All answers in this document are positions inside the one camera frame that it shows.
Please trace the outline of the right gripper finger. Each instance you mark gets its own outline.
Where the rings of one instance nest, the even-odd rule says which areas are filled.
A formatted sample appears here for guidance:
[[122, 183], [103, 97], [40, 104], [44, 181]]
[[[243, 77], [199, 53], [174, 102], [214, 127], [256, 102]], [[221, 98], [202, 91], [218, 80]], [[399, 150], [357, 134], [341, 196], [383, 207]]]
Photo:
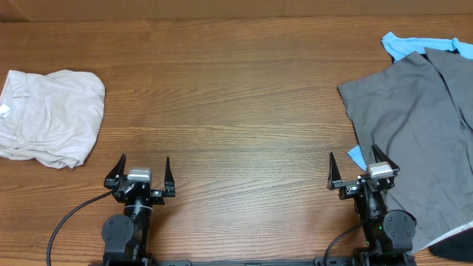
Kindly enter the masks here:
[[336, 159], [334, 154], [330, 152], [330, 167], [329, 167], [329, 174], [327, 178], [328, 184], [336, 184], [341, 182], [341, 175], [339, 173], [338, 166], [336, 164]]
[[398, 165], [395, 164], [391, 159], [389, 159], [388, 156], [386, 156], [385, 153], [382, 152], [382, 150], [378, 147], [377, 144], [372, 145], [372, 152], [377, 163], [385, 162], [389, 164], [393, 171], [398, 170]]

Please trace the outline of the grey shorts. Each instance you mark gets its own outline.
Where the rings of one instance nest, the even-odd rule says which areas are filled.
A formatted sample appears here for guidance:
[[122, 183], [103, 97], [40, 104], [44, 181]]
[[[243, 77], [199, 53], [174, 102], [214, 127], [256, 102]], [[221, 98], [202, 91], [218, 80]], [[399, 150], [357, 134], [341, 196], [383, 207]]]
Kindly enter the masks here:
[[414, 251], [472, 221], [472, 61], [413, 52], [338, 88], [366, 163], [372, 146], [399, 166], [385, 202], [417, 220]]

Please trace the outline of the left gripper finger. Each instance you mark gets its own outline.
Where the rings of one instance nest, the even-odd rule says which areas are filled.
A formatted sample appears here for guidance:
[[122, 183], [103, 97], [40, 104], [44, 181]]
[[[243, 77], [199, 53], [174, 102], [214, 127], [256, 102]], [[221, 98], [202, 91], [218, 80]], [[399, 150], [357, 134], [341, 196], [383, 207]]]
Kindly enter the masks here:
[[106, 175], [105, 180], [113, 180], [116, 177], [123, 176], [126, 165], [126, 155], [122, 154], [114, 168]]
[[166, 189], [174, 189], [174, 178], [171, 172], [171, 166], [170, 166], [170, 158], [166, 158], [166, 170], [165, 170], [165, 188]]

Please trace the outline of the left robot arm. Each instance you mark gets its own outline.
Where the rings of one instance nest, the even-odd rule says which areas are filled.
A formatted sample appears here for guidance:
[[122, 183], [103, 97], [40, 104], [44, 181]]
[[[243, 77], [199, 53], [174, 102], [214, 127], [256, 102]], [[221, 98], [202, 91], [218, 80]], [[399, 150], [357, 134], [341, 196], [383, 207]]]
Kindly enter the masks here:
[[149, 229], [153, 206], [163, 205], [166, 197], [176, 194], [170, 162], [166, 162], [163, 189], [152, 188], [150, 169], [131, 168], [125, 172], [125, 166], [123, 154], [104, 179], [104, 187], [124, 207], [122, 214], [111, 216], [103, 224], [103, 265], [157, 265], [155, 257], [147, 252]]

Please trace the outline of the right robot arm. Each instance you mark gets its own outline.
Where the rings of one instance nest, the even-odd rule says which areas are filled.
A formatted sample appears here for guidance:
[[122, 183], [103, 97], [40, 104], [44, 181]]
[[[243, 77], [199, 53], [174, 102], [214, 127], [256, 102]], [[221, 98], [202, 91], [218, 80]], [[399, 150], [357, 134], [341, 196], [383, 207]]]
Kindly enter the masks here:
[[372, 145], [375, 162], [367, 166], [356, 180], [343, 181], [334, 154], [330, 154], [327, 188], [337, 190], [340, 200], [354, 200], [360, 224], [337, 236], [327, 247], [323, 265], [330, 265], [329, 253], [333, 246], [347, 234], [362, 228], [367, 242], [365, 248], [356, 248], [350, 257], [337, 260], [340, 265], [415, 265], [412, 250], [417, 220], [401, 209], [389, 211], [383, 193], [395, 186], [399, 166], [376, 145]]

